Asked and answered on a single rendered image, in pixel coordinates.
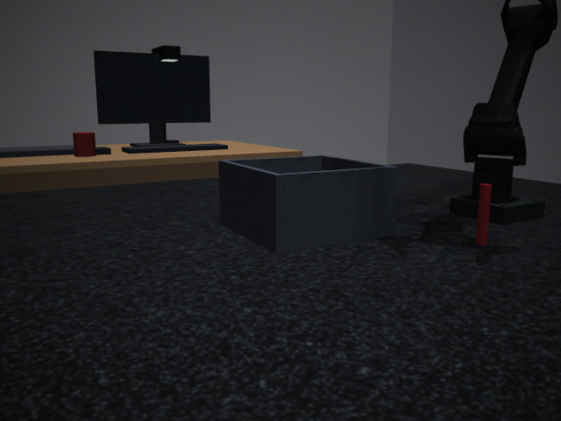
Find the red peg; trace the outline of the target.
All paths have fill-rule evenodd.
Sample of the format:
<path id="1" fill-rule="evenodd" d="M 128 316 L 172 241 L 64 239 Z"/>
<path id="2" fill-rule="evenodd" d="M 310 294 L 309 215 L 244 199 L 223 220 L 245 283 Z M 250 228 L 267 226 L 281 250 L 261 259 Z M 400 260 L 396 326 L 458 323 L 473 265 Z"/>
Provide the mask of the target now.
<path id="1" fill-rule="evenodd" d="M 487 243 L 491 192 L 492 192 L 492 184 L 487 184 L 487 183 L 480 184 L 479 211 L 478 211 L 478 222 L 477 222 L 477 233 L 476 233 L 477 245 L 484 246 Z"/>

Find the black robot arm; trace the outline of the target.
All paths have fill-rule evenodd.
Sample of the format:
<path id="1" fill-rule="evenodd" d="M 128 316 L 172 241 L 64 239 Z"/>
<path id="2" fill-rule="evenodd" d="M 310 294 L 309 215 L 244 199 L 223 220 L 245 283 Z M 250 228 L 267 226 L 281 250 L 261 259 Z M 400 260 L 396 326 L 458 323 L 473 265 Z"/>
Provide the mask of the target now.
<path id="1" fill-rule="evenodd" d="M 479 201 L 480 184 L 492 184 L 491 203 L 518 201 L 511 196 L 514 166 L 526 164 L 526 145 L 517 109 L 535 52 L 557 28 L 556 0 L 511 7 L 504 3 L 501 20 L 508 46 L 488 103 L 477 103 L 464 130 L 465 162 L 474 163 L 472 194 Z M 514 156 L 514 159 L 478 157 Z"/>

